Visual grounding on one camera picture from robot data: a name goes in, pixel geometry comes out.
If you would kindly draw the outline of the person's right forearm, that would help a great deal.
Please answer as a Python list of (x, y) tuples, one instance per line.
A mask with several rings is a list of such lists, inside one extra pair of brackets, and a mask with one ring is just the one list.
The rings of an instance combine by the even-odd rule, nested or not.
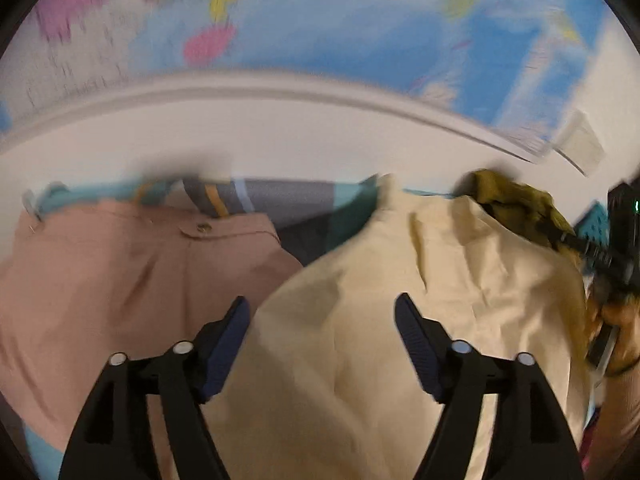
[(639, 365), (606, 378), (586, 479), (639, 479)]

